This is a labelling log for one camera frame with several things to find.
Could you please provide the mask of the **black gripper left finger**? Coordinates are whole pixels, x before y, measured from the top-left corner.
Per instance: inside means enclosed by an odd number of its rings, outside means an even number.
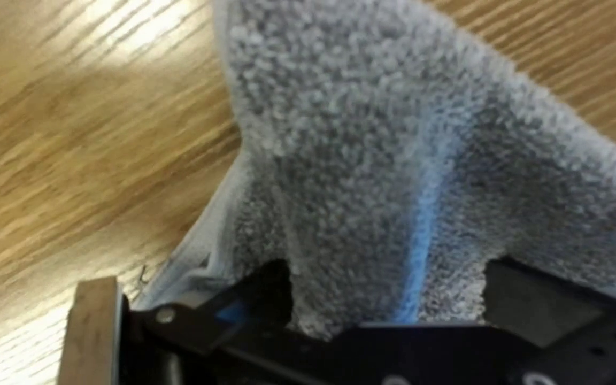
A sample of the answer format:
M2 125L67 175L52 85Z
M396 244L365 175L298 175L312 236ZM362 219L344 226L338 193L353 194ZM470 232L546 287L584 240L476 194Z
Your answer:
M303 385L289 310L281 260L199 304L125 306L123 385Z

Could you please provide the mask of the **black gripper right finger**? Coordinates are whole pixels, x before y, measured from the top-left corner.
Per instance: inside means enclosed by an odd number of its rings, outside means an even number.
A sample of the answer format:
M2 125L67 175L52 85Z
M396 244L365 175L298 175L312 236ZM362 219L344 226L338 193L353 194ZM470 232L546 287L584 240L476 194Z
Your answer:
M485 318L536 347L510 385L616 385L616 298L527 268L485 265Z

